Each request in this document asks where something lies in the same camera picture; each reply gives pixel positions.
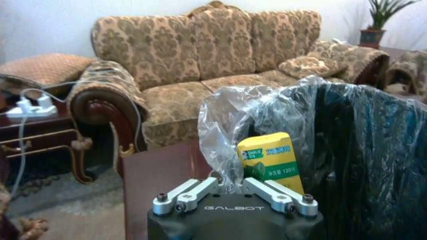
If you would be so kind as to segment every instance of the product box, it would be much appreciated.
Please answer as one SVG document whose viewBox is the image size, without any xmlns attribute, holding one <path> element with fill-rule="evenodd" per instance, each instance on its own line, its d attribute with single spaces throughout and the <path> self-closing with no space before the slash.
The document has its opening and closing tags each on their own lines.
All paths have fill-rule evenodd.
<svg viewBox="0 0 427 240">
<path fill-rule="evenodd" d="M 275 180 L 295 192 L 304 194 L 292 141 L 285 132 L 248 137 L 236 148 L 245 178 Z"/>
</svg>

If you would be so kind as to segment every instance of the white cable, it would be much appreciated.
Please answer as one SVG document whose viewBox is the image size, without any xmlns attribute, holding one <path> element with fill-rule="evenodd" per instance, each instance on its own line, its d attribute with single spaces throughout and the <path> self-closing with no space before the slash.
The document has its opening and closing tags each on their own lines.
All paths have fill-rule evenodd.
<svg viewBox="0 0 427 240">
<path fill-rule="evenodd" d="M 96 76 L 96 77 L 92 77 L 92 78 L 105 78 L 105 76 Z M 120 80 L 121 82 L 124 82 L 125 84 L 129 85 L 128 82 L 125 82 L 122 79 L 120 79 L 118 77 L 114 77 L 114 76 L 108 76 L 108 78 L 114 78 L 116 80 Z M 69 94 L 68 96 L 65 97 L 64 100 L 58 99 L 56 96 L 53 96 L 50 93 L 48 93 L 45 90 L 49 89 L 49 88 L 56 88 L 56 87 L 60 87 L 60 86 L 65 86 L 65 85 L 70 85 L 70 84 L 77 84 L 77 83 L 101 83 L 101 84 L 106 84 L 106 85 L 110 85 L 113 86 L 116 89 L 118 89 L 118 87 L 116 85 L 113 85 L 110 82 L 106 82 L 106 81 L 96 81 L 96 80 L 85 80 L 85 81 L 69 81 L 69 82 L 64 82 L 64 83 L 60 83 L 60 84 L 56 84 L 56 85 L 49 85 L 48 87 L 44 87 L 42 89 L 38 89 L 38 88 L 26 88 L 24 89 L 21 92 L 20 92 L 20 97 L 24 98 L 25 97 L 25 93 L 29 92 L 29 91 L 37 91 L 37 92 L 41 92 L 42 94 L 48 95 L 50 98 L 53 98 L 54 100 L 57 100 L 58 102 L 61 103 L 65 103 L 66 100 L 68 100 L 68 97 L 69 97 Z M 133 144 L 134 144 L 134 148 L 136 150 L 140 152 L 140 149 L 138 149 L 138 144 L 137 144 L 137 139 L 138 139 L 138 132 L 140 132 L 140 128 L 141 128 L 141 114 L 140 114 L 140 111 L 136 107 L 136 104 L 133 102 L 133 100 L 130 99 L 130 97 L 128 95 L 125 95 L 126 99 L 129 100 L 130 104 L 132 104 L 132 107 L 134 109 L 134 113 L 136 113 L 136 117 L 137 117 L 137 123 L 136 123 L 136 130 L 134 130 L 134 138 L 133 138 Z M 16 194 L 16 191 L 18 189 L 18 186 L 20 186 L 20 182 L 21 182 L 21 178 L 22 178 L 22 174 L 24 174 L 24 170 L 25 170 L 25 162 L 26 162 L 26 158 L 25 158 L 25 146 L 24 146 L 24 126 L 25 126 L 25 121 L 26 121 L 26 116 L 21 119 L 21 122 L 20 122 L 20 126 L 18 126 L 18 133 L 17 133 L 17 137 L 18 137 L 18 147 L 20 147 L 20 167 L 18 167 L 18 172 L 17 172 L 17 176 L 16 176 L 16 180 L 14 180 L 14 184 L 13 184 L 13 187 L 12 187 L 12 193 L 10 193 L 10 196 L 13 198 L 14 194 Z"/>
<path fill-rule="evenodd" d="M 26 117 L 24 116 L 20 121 L 18 125 L 18 132 L 17 132 L 17 137 L 18 137 L 18 147 L 20 147 L 20 167 L 18 167 L 18 172 L 14 180 L 14 184 L 12 187 L 12 193 L 10 196 L 12 198 L 14 197 L 16 191 L 20 186 L 22 174 L 24 174 L 24 169 L 25 169 L 25 146 L 24 146 L 24 125 L 25 125 Z"/>
<path fill-rule="evenodd" d="M 114 76 L 108 76 L 109 78 L 114 78 L 117 80 L 120 80 L 121 82 L 126 83 L 129 85 L 128 82 L 125 82 L 122 79 L 120 79 L 118 77 L 114 77 Z M 45 90 L 46 89 L 50 89 L 50 88 L 56 88 L 56 87 L 60 87 L 60 86 L 65 86 L 65 85 L 70 85 L 70 84 L 76 84 L 76 83 L 96 83 L 96 84 L 106 84 L 114 88 L 117 88 L 116 85 L 113 85 L 110 82 L 105 82 L 105 81 L 96 81 L 96 80 L 86 80 L 86 81 L 69 81 L 69 82 L 64 82 L 64 83 L 60 83 L 60 84 L 56 84 L 56 85 L 49 85 L 48 87 L 45 87 L 44 89 L 38 89 L 38 88 L 26 88 L 24 89 L 21 92 L 20 92 L 20 97 L 25 97 L 25 93 L 29 92 L 29 91 L 38 91 L 41 92 L 42 94 L 48 95 L 50 98 L 53 98 L 54 100 L 57 100 L 58 102 L 61 103 L 65 103 L 66 100 L 68 100 L 68 97 L 69 95 L 65 97 L 64 100 L 58 99 L 56 96 L 53 96 L 50 93 L 48 93 Z M 136 147 L 136 150 L 140 152 L 140 149 L 138 149 L 138 145 L 137 145 L 137 140 L 138 140 L 138 132 L 140 132 L 140 128 L 141 128 L 141 115 L 140 115 L 140 111 L 136 107 L 136 104 L 133 102 L 133 100 L 130 99 L 130 97 L 128 95 L 125 95 L 128 101 L 130 102 L 132 104 L 132 107 L 133 107 L 133 110 L 134 110 L 134 113 L 136 113 L 136 130 L 134 130 L 134 137 L 133 137 L 133 144 L 134 144 L 134 147 Z"/>
</svg>

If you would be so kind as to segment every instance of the carpet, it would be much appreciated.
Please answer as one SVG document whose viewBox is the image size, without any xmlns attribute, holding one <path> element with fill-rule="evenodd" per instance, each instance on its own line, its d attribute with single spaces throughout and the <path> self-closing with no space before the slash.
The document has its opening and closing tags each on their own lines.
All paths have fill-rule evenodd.
<svg viewBox="0 0 427 240">
<path fill-rule="evenodd" d="M 14 199 L 6 211 L 18 226 L 18 217 L 44 218 L 48 231 L 40 240 L 122 240 L 125 219 L 122 180 L 110 165 L 90 169 L 97 179 L 80 184 L 70 173 L 28 197 Z"/>
</svg>

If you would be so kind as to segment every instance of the white wall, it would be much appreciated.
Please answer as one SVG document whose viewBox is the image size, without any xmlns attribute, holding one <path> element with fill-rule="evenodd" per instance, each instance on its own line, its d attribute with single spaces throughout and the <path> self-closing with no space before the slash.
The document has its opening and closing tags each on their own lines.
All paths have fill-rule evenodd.
<svg viewBox="0 0 427 240">
<path fill-rule="evenodd" d="M 0 0 L 4 49 L 0 63 L 42 53 L 93 56 L 89 32 L 110 15 L 177 15 L 209 0 Z M 368 0 L 224 0 L 249 12 L 309 9 L 321 14 L 321 39 L 359 43 L 369 23 Z M 427 0 L 405 8 L 385 24 L 381 46 L 427 49 Z"/>
</svg>

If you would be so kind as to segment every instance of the plastic bag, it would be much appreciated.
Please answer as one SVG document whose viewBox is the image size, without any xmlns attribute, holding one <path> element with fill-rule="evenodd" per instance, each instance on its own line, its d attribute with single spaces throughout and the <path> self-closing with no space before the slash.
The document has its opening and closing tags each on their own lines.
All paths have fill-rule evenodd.
<svg viewBox="0 0 427 240">
<path fill-rule="evenodd" d="M 222 87 L 198 114 L 200 150 L 238 192 L 236 144 L 287 132 L 304 191 L 329 239 L 427 235 L 427 106 L 309 76 L 297 85 Z"/>
</svg>

